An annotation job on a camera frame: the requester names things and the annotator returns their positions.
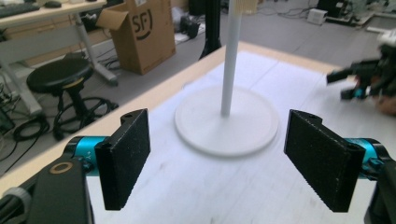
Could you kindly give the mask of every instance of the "equipment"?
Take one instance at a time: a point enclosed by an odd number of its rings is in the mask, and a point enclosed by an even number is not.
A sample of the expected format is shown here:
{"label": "equipment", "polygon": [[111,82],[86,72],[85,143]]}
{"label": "equipment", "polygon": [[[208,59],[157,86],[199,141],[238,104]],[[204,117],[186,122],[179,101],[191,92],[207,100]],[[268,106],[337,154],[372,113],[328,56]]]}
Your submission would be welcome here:
{"label": "equipment", "polygon": [[150,152],[147,109],[123,115],[109,137],[73,138],[63,155],[5,192],[0,223],[93,223],[85,174],[99,174],[106,210],[121,210]]}
{"label": "equipment", "polygon": [[356,75],[358,84],[352,90],[341,92],[341,99],[365,99],[372,96],[394,96],[396,94],[396,35],[395,30],[386,32],[378,38],[381,57],[374,60],[364,60],[353,63],[350,67],[340,71],[333,71],[327,75],[327,83],[345,79],[349,75]]}
{"label": "equipment", "polygon": [[346,5],[344,0],[319,0],[317,9],[327,11],[329,17],[339,18]]}
{"label": "equipment", "polygon": [[326,21],[327,11],[319,10],[312,8],[309,10],[308,18],[306,19],[308,22],[321,25]]}
{"label": "equipment", "polygon": [[19,15],[26,12],[37,11],[40,7],[32,3],[22,3],[0,7],[0,18]]}
{"label": "equipment", "polygon": [[198,29],[201,23],[190,19],[190,16],[182,16],[180,19],[180,32],[187,34],[190,39],[194,39],[198,35]]}
{"label": "equipment", "polygon": [[365,223],[396,223],[396,161],[374,139],[344,139],[322,119],[291,110],[285,154],[333,212],[347,212],[358,177],[376,180]]}

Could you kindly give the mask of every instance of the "black stool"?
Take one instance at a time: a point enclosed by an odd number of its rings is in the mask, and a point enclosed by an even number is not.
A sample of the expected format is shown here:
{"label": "black stool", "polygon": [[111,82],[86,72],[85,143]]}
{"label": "black stool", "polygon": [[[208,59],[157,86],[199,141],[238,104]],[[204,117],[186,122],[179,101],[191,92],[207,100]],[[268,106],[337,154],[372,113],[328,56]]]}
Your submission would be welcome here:
{"label": "black stool", "polygon": [[[37,68],[27,78],[26,83],[31,91],[59,97],[59,112],[53,121],[53,135],[57,140],[64,138],[64,133],[74,133],[118,107],[99,97],[81,98],[79,92],[92,73],[92,66],[85,59],[62,59]],[[64,106],[64,91],[72,100],[72,104],[67,106]],[[89,101],[97,103],[88,107]],[[103,109],[104,106],[104,113],[96,113],[98,108]]]}

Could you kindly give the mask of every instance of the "gray floor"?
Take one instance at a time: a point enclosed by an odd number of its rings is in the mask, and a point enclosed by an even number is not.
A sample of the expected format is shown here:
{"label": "gray floor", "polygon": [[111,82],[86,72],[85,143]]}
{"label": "gray floor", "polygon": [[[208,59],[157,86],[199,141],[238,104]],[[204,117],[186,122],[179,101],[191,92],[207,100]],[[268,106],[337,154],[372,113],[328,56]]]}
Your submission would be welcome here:
{"label": "gray floor", "polygon": [[[266,1],[259,6],[259,13],[253,16],[244,16],[242,19],[240,39],[252,44],[278,49],[287,53],[303,56],[325,63],[339,66],[348,66],[352,62],[379,56],[377,51],[377,34],[365,31],[365,27],[355,28],[333,23],[315,25],[306,22],[304,18],[289,19],[280,16],[279,12],[288,12],[293,8],[307,8],[314,1],[289,0],[277,3]],[[220,39],[222,45],[227,41],[227,14],[220,17]],[[381,28],[395,28],[395,19],[372,18],[367,25]],[[123,70],[115,70],[119,78],[119,86],[112,87],[98,76],[93,76],[83,90],[84,96],[103,96],[120,105],[134,99],[142,92],[149,90],[163,82],[172,75],[198,61],[205,44],[205,35],[177,45],[177,53],[166,62],[150,71],[144,76],[139,76]],[[100,54],[111,49],[110,47],[96,48]],[[102,56],[100,59],[115,55],[115,50]],[[48,116],[56,112],[56,99],[51,96],[37,96],[46,110]],[[11,134],[4,140],[0,139],[0,160],[14,147]],[[6,160],[0,161],[0,174],[3,174],[14,161],[32,144],[32,140],[18,144],[15,152]],[[35,145],[13,165],[12,169],[29,160],[33,156],[45,151],[56,144],[51,133],[40,137]]]}

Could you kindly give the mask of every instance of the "white round base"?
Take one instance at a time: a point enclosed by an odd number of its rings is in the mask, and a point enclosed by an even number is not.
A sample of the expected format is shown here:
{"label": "white round base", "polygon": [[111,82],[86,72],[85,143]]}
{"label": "white round base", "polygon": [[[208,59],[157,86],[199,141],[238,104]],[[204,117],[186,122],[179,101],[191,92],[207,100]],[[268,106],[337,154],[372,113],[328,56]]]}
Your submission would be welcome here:
{"label": "white round base", "polygon": [[263,149],[276,136],[278,116],[260,95],[233,89],[230,116],[221,110],[221,87],[198,91],[184,99],[175,114],[179,135],[203,152],[242,156]]}

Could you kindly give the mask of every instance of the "white table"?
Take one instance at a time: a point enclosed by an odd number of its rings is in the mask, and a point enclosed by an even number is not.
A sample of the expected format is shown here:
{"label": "white table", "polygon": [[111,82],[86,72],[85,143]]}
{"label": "white table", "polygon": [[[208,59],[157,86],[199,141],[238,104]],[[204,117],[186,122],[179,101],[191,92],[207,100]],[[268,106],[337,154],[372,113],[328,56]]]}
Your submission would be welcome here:
{"label": "white table", "polygon": [[[222,48],[76,133],[111,135],[121,115],[149,110],[151,153],[126,206],[105,211],[99,178],[88,177],[96,223],[363,223],[375,182],[358,181],[349,213],[331,212],[283,153],[289,110],[316,114],[343,137],[374,138],[393,158],[396,119],[377,112],[371,101],[340,102],[340,90],[353,83],[326,86],[323,75],[334,66],[246,43],[239,47],[235,85],[272,102],[280,117],[273,142],[253,155],[227,159],[200,153],[178,137],[174,111],[185,96],[221,83]],[[0,192],[58,158],[69,139],[3,176]]]}
{"label": "white table", "polygon": [[17,78],[15,72],[9,66],[11,63],[83,42],[92,61],[94,70],[109,81],[110,84],[117,85],[117,77],[97,62],[87,32],[79,16],[79,12],[99,8],[105,3],[105,0],[79,4],[63,3],[60,8],[42,7],[38,11],[0,19],[0,28],[49,20],[62,15],[74,15],[74,19],[76,20],[76,25],[55,29],[51,32],[44,32],[39,35],[0,42],[0,65],[15,85],[17,93],[26,104],[31,115],[40,113],[42,108],[28,90],[26,84]]}

